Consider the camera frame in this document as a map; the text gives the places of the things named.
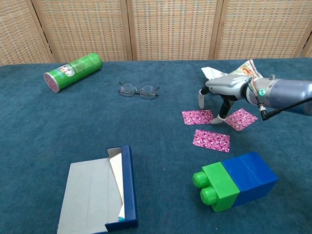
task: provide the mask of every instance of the green lego brick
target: green lego brick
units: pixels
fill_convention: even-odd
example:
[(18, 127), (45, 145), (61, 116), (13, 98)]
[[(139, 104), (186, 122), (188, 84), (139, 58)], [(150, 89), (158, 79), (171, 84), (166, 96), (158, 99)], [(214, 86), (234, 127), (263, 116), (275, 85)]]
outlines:
[(202, 188), (200, 197), (215, 212), (229, 209), (234, 204), (239, 189), (221, 162), (202, 167), (201, 172), (193, 175), (193, 183)]

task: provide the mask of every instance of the eyeglass frame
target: eyeglass frame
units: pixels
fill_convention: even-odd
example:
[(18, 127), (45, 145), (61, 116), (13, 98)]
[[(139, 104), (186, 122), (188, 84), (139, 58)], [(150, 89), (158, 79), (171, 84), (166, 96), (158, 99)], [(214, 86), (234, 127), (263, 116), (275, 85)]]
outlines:
[(131, 96), (125, 96), (125, 97), (127, 97), (127, 98), (131, 98), (131, 97), (133, 97), (135, 94), (137, 94), (137, 95), (140, 95), (140, 97), (142, 98), (142, 99), (149, 99), (149, 100), (152, 100), (152, 99), (154, 99), (155, 97), (158, 97), (159, 96), (159, 94), (156, 94), (156, 90), (157, 89), (159, 89), (159, 86), (153, 86), (152, 84), (144, 84), (144, 85), (142, 85), (141, 86), (141, 89), (142, 89), (142, 87), (144, 87), (145, 85), (151, 85), (154, 89), (155, 89), (155, 95), (154, 95), (154, 97), (153, 98), (144, 98), (144, 97), (142, 97), (141, 96), (141, 92), (138, 92), (137, 91), (137, 87), (133, 84), (133, 83), (131, 83), (131, 82), (124, 82), (124, 83), (121, 83), (121, 82), (119, 82), (119, 84), (121, 85), (121, 87), (124, 85), (124, 84), (126, 84), (126, 83), (129, 83), (129, 84), (132, 84), (133, 85), (133, 87), (135, 88), (135, 91), (134, 91), (134, 93), (131, 93), (132, 95)]

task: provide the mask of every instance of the eyeglasses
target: eyeglasses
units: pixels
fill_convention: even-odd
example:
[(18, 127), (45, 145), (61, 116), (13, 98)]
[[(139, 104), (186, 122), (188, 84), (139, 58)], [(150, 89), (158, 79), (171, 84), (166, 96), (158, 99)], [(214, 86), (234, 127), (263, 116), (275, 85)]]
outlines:
[(143, 85), (140, 92), (138, 92), (135, 85), (130, 82), (119, 82), (119, 84), (121, 85), (121, 88), (118, 92), (124, 97), (132, 97), (134, 94), (139, 94), (140, 97), (144, 99), (154, 99), (155, 97), (158, 97), (156, 90), (159, 89), (159, 87), (155, 87), (151, 84)]

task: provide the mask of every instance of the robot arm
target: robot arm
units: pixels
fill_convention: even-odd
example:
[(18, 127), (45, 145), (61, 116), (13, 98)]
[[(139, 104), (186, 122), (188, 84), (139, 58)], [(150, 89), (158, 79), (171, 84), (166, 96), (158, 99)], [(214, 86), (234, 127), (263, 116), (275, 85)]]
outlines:
[[(223, 98), (218, 116), (211, 124), (225, 120), (235, 101), (245, 99), (248, 103), (258, 106), (261, 117), (267, 120), (282, 111), (312, 116), (312, 81), (253, 78), (251, 76), (227, 75), (208, 80), (198, 93), (198, 103), (204, 108), (204, 97), (213, 92)], [(276, 110), (267, 112), (267, 108)]]

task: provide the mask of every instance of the lego stud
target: lego stud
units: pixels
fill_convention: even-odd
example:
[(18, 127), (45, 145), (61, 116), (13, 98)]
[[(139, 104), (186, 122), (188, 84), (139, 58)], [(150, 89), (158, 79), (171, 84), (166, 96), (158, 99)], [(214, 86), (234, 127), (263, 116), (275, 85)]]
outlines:
[(216, 192), (212, 187), (204, 188), (200, 191), (200, 198), (206, 205), (210, 206), (216, 203)]
[(195, 173), (193, 175), (193, 183), (199, 189), (208, 187), (209, 184), (208, 184), (208, 178), (206, 176), (206, 173), (204, 172)]

